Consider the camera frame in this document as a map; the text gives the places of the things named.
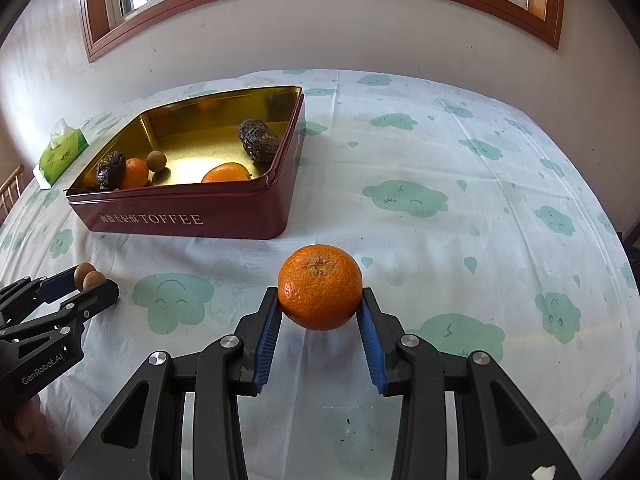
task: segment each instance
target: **silver bolt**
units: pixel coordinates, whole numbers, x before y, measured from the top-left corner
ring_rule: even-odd
[[[485,354],[484,352],[475,352],[472,359],[477,365],[487,365],[489,361],[491,361],[489,354]]]
[[[404,334],[400,338],[400,342],[404,346],[408,346],[409,348],[412,348],[414,346],[418,346],[420,344],[420,340],[413,334]]]
[[[240,340],[236,336],[234,336],[234,335],[225,335],[220,340],[220,346],[223,346],[224,348],[233,348],[239,342],[240,342]]]
[[[166,354],[164,352],[153,352],[149,356],[149,362],[153,365],[161,365],[166,361]]]

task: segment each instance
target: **white tablecloth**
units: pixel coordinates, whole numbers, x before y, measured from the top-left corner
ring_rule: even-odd
[[[63,189],[142,110],[273,84],[303,86],[307,120],[280,237],[92,233],[66,202]],[[421,79],[285,70],[163,91],[82,130],[89,148],[52,190],[32,183],[0,234],[2,284],[90,261],[120,285],[117,306],[87,323],[84,360],[42,394],[63,462],[151,352],[179,356],[232,332],[287,256],[315,242],[351,253],[408,332],[498,359],[585,480],[635,427],[640,301],[628,261],[580,174],[520,111]],[[178,285],[186,303],[149,301],[178,301]],[[354,319],[325,333],[284,319],[269,383],[240,400],[250,478],[388,479],[399,406],[370,383]]]

